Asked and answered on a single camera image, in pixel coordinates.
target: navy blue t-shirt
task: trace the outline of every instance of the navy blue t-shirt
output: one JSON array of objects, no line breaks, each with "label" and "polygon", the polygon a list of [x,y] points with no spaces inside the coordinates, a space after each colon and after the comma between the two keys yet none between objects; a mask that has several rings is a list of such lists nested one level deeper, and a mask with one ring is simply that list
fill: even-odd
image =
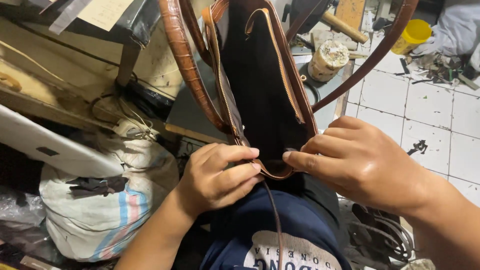
[{"label": "navy blue t-shirt", "polygon": [[[280,216],[284,270],[350,270],[324,218],[305,200],[272,191]],[[278,269],[278,234],[272,205],[258,188],[212,222],[215,238],[200,269]]]}]

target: zipper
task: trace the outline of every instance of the zipper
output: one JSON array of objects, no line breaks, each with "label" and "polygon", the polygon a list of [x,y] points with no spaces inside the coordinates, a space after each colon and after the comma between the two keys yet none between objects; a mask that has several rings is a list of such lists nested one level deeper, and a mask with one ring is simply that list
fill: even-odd
[{"label": "zipper", "polygon": [[[212,18],[212,9],[208,9],[208,12],[210,13],[210,18]],[[212,29],[212,33],[213,33],[213,36],[214,36],[214,45],[215,45],[215,48],[214,48],[214,51],[216,53],[216,62],[217,62],[217,78],[218,78],[218,84],[220,86],[220,92],[222,92],[222,96],[223,96],[223,100],[225,101],[225,106],[227,107],[227,113],[228,113],[228,117],[230,118],[230,123],[231,123],[231,127],[233,129],[233,132],[236,134],[237,133],[237,128],[235,126],[235,123],[233,122],[233,119],[232,119],[232,114],[230,113],[230,107],[228,106],[228,101],[227,101],[227,97],[225,96],[225,91],[223,90],[223,87],[222,87],[222,70],[220,69],[220,49],[219,49],[219,45],[218,45],[218,39],[217,39],[217,35],[216,35],[216,29],[215,29],[215,23],[212,20],[210,20],[210,27]]]},{"label": "zipper", "polygon": [[265,8],[257,9],[250,15],[250,17],[248,18],[247,24],[245,26],[245,34],[249,35],[252,32],[252,29],[253,29],[253,19],[252,19],[252,17],[258,11],[263,12],[264,15],[265,15],[265,19],[266,19],[267,25],[268,25],[268,31],[270,32],[270,38],[272,39],[272,43],[273,43],[273,46],[275,48],[276,56],[278,58],[278,64],[280,65],[280,73],[282,75],[283,86],[285,88],[285,91],[287,92],[287,96],[288,96],[288,99],[290,101],[290,105],[292,106],[293,110],[295,111],[295,117],[297,118],[298,121],[300,121],[300,115],[297,111],[297,108],[295,107],[295,104],[293,102],[293,98],[292,98],[292,96],[290,94],[290,91],[288,90],[288,87],[287,87],[288,84],[287,84],[287,79],[285,78],[285,69],[284,69],[283,64],[282,64],[282,58],[281,58],[281,55],[280,55],[280,51],[278,50],[278,46],[276,45],[276,42],[275,42],[275,36],[273,34],[272,25],[270,23],[270,18],[269,18],[267,9],[265,9]]}]

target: workbench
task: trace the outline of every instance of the workbench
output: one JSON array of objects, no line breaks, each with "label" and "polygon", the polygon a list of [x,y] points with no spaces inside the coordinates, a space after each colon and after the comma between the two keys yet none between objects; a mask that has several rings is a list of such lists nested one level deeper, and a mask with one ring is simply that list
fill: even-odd
[{"label": "workbench", "polygon": [[[360,29],[364,6],[365,0],[340,0],[340,3],[336,8],[335,15],[350,26]],[[322,24],[323,23],[320,22],[318,23],[318,26],[320,28],[324,27]],[[313,81],[307,72],[307,65],[311,59],[311,56],[295,56],[296,53],[305,51],[307,51],[306,48],[292,48],[292,53],[294,54],[294,59],[300,75],[304,74],[307,76],[307,80],[311,83],[311,85],[318,89],[320,98],[324,98],[330,94],[340,84],[346,81],[346,79],[348,79],[353,72],[353,61],[349,61],[348,64],[329,82],[319,83]],[[207,89],[210,98],[219,111],[214,74],[211,68],[206,65],[198,55],[196,57],[196,62],[205,88]],[[305,90],[307,92],[310,104],[313,104],[313,92],[308,87],[305,87]],[[321,108],[314,114],[319,132],[325,130],[331,121],[345,114],[347,98],[348,92],[343,94],[336,101],[331,102],[327,106]],[[177,98],[167,119],[166,130],[205,143],[227,142],[227,136],[218,131],[213,124],[207,120],[206,116],[193,99],[190,90],[184,83],[182,83],[180,86]]]}]

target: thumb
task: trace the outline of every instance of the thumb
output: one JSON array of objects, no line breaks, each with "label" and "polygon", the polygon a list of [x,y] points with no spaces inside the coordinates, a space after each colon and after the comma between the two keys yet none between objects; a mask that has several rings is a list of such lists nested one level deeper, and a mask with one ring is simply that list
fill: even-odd
[{"label": "thumb", "polygon": [[283,153],[283,161],[294,169],[317,178],[335,178],[340,173],[340,160],[335,158],[292,151]]},{"label": "thumb", "polygon": [[241,183],[220,200],[220,207],[234,204],[236,201],[249,194],[252,191],[253,187],[263,180],[265,180],[265,177],[261,174],[257,174],[249,180]]}]

